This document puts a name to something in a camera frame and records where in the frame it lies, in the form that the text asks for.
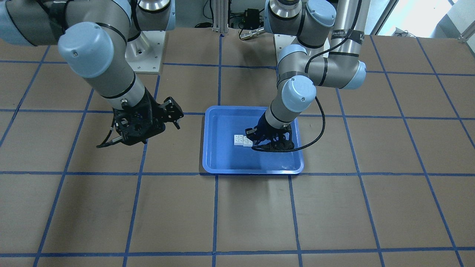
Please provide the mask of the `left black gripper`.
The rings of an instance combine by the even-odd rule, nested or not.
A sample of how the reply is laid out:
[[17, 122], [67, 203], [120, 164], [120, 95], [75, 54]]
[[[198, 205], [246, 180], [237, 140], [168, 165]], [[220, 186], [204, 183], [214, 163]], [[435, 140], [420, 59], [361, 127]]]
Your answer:
[[266, 115], [260, 116], [254, 128], [245, 130], [246, 137], [252, 137], [252, 149], [258, 152], [293, 152], [292, 128], [282, 129], [272, 127], [266, 120]]

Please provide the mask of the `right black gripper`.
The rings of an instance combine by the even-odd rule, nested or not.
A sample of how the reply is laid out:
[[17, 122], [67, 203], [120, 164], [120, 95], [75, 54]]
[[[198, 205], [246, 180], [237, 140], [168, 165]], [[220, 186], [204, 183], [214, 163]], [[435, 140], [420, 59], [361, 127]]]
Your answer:
[[111, 143], [129, 146], [145, 143], [159, 135], [165, 131], [165, 123], [173, 123], [180, 130], [179, 120], [184, 117], [182, 108], [173, 98], [166, 98], [161, 108], [147, 89], [137, 105], [125, 110], [113, 108], [112, 113], [113, 127], [119, 136]]

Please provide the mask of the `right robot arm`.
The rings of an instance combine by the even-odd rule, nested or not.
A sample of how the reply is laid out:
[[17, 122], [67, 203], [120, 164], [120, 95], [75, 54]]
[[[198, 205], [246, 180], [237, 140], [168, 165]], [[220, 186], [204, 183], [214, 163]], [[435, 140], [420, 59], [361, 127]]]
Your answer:
[[157, 103], [126, 61], [128, 44], [176, 25], [173, 0], [2, 0], [1, 39], [12, 45], [57, 45], [61, 57], [111, 106], [109, 136], [97, 145], [146, 143], [179, 129], [183, 110], [171, 97]]

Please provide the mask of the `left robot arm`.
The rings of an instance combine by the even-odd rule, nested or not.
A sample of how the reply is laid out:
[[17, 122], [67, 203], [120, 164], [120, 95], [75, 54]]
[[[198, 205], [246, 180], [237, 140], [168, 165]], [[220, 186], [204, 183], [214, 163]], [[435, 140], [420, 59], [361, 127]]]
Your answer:
[[259, 152], [295, 152], [291, 123], [315, 101], [319, 86], [356, 89], [366, 78], [359, 60], [369, 0], [268, 0], [265, 32], [294, 36], [278, 55], [277, 95], [257, 125], [245, 130]]

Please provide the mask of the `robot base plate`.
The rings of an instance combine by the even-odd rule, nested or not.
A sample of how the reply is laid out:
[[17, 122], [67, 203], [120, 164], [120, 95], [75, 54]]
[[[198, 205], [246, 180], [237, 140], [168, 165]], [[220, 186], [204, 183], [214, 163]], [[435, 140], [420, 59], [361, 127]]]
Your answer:
[[166, 32], [141, 32], [127, 43], [125, 59], [137, 74], [159, 74], [166, 39]]

